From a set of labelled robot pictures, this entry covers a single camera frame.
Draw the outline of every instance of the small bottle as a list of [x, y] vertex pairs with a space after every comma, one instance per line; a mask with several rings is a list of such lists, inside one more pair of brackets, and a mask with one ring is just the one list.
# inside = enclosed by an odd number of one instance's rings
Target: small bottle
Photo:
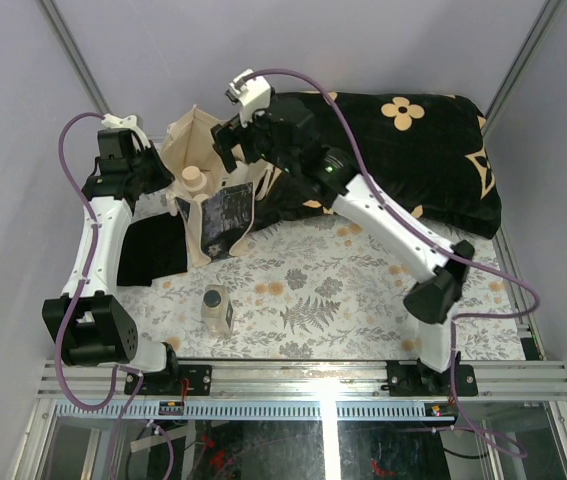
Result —
[[192, 197], [200, 193], [207, 193], [207, 177], [199, 170], [199, 167], [185, 167], [181, 176], [183, 177], [183, 186]]
[[234, 315], [230, 294], [223, 285], [208, 285], [203, 295], [201, 317], [215, 335], [232, 336]]

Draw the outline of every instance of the black mounting bracket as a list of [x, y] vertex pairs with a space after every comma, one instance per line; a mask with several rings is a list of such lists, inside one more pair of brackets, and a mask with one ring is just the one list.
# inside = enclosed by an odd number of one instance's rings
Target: black mounting bracket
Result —
[[[454, 367], [456, 393], [459, 397], [477, 397], [479, 389], [474, 368], [471, 365], [461, 365], [460, 358], [457, 355]], [[386, 363], [388, 383], [381, 390], [390, 392], [391, 397], [447, 397], [452, 393], [449, 369], [443, 373], [435, 372], [419, 360], [390, 360]]]
[[[180, 396], [187, 385], [188, 397], [207, 397], [212, 388], [212, 365], [180, 365], [171, 346], [166, 345], [168, 359], [164, 370], [143, 374], [139, 395]], [[138, 375], [128, 374], [125, 394], [132, 395], [138, 385]]]

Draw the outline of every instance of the bottle cap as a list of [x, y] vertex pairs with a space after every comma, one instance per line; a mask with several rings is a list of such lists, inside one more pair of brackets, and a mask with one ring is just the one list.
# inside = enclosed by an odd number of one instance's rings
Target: bottle cap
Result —
[[209, 308], [218, 307], [221, 304], [221, 294], [217, 290], [208, 290], [203, 295], [203, 303]]
[[183, 183], [191, 191], [200, 190], [207, 184], [207, 178], [198, 167], [185, 167], [181, 172]]

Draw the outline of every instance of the tan flower pattern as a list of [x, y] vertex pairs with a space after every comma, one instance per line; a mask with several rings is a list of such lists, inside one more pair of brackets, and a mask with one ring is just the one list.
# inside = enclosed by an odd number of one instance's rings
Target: tan flower pattern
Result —
[[481, 150], [475, 153], [470, 153], [465, 156], [472, 165], [476, 168], [481, 178], [481, 198], [485, 197], [496, 185], [496, 179], [494, 178], [494, 172], [492, 172], [492, 165], [487, 159], [487, 154], [485, 153], [485, 146]]
[[[164, 211], [159, 196], [142, 197], [134, 219]], [[453, 242], [469, 240], [477, 261], [498, 266], [490, 241], [425, 223]], [[352, 222], [338, 215], [284, 222], [250, 234], [248, 243], [245, 256], [150, 287], [121, 287], [117, 298], [141, 335], [170, 342], [180, 357], [416, 358], [416, 322], [402, 304], [414, 279]], [[200, 316], [205, 287], [219, 283], [230, 288], [234, 308], [227, 340], [210, 334]], [[472, 269], [459, 310], [504, 313], [511, 307], [503, 284]], [[524, 358], [513, 320], [463, 321], [458, 344], [468, 359]]]
[[411, 215], [414, 218], [421, 218], [423, 216], [423, 205], [417, 205], [416, 207], [414, 207], [414, 210], [412, 210]]
[[394, 118], [394, 126], [404, 132], [412, 126], [412, 120], [423, 118], [425, 110], [420, 105], [411, 105], [405, 97], [394, 97], [392, 103], [381, 107], [381, 113], [386, 117]]

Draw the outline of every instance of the glass panel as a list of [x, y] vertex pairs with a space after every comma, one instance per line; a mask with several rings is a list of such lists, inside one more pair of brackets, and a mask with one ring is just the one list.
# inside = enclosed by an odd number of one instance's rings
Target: glass panel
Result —
[[[466, 403], [465, 409], [480, 426], [519, 442], [527, 450], [527, 458], [521, 460], [489, 449], [470, 432], [433, 435], [401, 431], [424, 426], [419, 423], [340, 421], [341, 478], [567, 479], [546, 405]], [[515, 450], [498, 438], [497, 444]]]
[[[80, 479], [90, 433], [98, 428], [101, 436], [94, 473], [87, 478], [108, 479], [106, 456], [113, 424], [113, 420], [59, 419], [41, 478]], [[170, 479], [325, 478], [320, 421], [168, 420], [159, 424], [174, 437]], [[167, 445], [150, 446], [148, 437], [158, 437], [145, 425], [136, 420], [122, 422], [114, 455], [117, 480], [162, 479], [165, 475]]]
[[[329, 454], [339, 452], [344, 480], [567, 479], [546, 405], [466, 403], [465, 407], [482, 427], [521, 443], [528, 457], [520, 460], [498, 453], [472, 433], [405, 432], [423, 424], [374, 418], [339, 421], [338, 447], [330, 439], [334, 450]], [[113, 420], [57, 419], [40, 478], [80, 479], [86, 468], [93, 468], [92, 476], [83, 478], [107, 479], [106, 452], [113, 424]], [[160, 425], [173, 439], [171, 479], [325, 478], [321, 421], [164, 420]], [[510, 448], [498, 438], [497, 443]], [[122, 422], [115, 445], [117, 480], [163, 478], [169, 461], [167, 445], [162, 437], [152, 435], [145, 422]], [[90, 451], [92, 464], [86, 462]]]

